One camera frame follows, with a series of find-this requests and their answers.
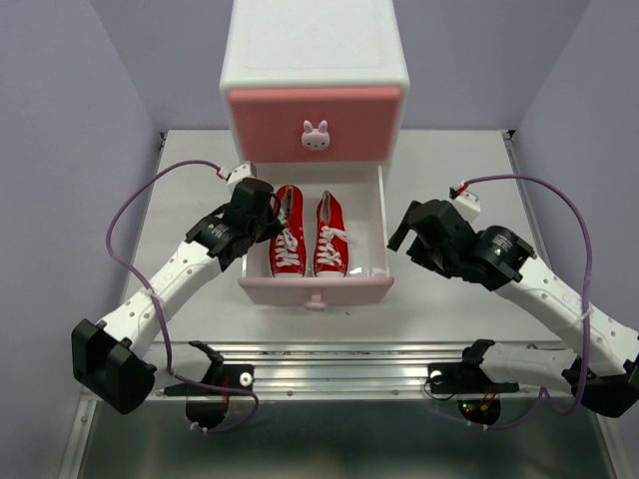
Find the light pink drawer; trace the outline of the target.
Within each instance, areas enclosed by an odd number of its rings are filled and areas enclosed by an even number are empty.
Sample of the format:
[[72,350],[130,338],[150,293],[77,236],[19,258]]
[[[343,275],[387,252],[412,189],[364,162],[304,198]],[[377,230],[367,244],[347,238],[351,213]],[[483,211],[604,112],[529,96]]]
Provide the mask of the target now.
[[[386,258],[383,167],[376,163],[264,163],[256,165],[258,177],[275,188],[293,184],[304,197],[304,233],[307,272],[299,278],[275,278],[269,265],[269,244],[251,248],[243,258],[239,285],[256,304],[304,306],[324,310],[329,306],[379,303],[394,278]],[[345,277],[316,277],[316,210],[321,194],[333,194],[340,203],[349,238],[349,263]]]

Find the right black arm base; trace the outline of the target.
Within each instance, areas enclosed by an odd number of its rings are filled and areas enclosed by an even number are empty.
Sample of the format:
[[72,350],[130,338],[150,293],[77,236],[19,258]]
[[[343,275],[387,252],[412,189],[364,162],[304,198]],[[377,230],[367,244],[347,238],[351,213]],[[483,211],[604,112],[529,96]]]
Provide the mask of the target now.
[[489,427],[500,418],[500,395],[517,393],[520,387],[516,382],[494,382],[476,365],[443,362],[428,365],[422,389],[438,401],[457,397],[457,408],[464,420]]

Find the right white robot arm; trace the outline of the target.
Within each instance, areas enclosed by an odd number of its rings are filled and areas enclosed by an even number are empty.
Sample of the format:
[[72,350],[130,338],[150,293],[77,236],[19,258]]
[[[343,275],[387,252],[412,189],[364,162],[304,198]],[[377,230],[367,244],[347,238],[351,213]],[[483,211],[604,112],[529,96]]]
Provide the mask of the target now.
[[638,333],[582,297],[513,231],[475,231],[453,203],[412,202],[388,248],[416,234],[410,260],[445,278],[476,283],[519,306],[564,343],[562,349],[477,339],[456,362],[431,363],[427,386],[438,395],[514,393],[531,385],[571,394],[600,415],[618,418],[638,401]]

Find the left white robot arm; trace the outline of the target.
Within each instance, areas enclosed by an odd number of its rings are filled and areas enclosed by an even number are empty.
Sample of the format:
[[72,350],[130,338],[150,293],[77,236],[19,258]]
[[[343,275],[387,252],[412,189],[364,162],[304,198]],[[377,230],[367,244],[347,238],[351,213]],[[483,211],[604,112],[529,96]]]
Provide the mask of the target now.
[[270,184],[240,180],[135,294],[97,322],[81,320],[71,332],[74,378],[121,414],[164,387],[160,367],[144,359],[154,339],[196,292],[281,231],[275,198]]

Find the red sneaker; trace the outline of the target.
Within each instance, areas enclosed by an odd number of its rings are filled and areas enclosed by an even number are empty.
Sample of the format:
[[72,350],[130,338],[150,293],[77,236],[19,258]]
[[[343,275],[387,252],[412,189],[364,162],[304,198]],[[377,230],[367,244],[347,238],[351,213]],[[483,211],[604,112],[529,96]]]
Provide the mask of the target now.
[[304,197],[295,185],[283,185],[277,196],[280,200],[279,221],[284,228],[270,242],[271,274],[273,277],[304,277],[307,269]]
[[317,234],[313,256],[315,277],[346,277],[349,268],[349,245],[340,202],[324,191],[317,206]]

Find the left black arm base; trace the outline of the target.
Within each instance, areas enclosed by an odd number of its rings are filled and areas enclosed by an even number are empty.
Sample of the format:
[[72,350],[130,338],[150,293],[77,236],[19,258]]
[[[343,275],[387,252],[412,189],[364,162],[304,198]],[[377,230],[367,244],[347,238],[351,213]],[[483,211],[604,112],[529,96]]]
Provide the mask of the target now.
[[191,340],[173,351],[167,367],[156,373],[156,388],[167,395],[207,396],[211,400],[189,402],[189,426],[206,435],[235,431],[256,415],[260,400],[249,382],[251,365],[227,365],[221,353],[207,343]]

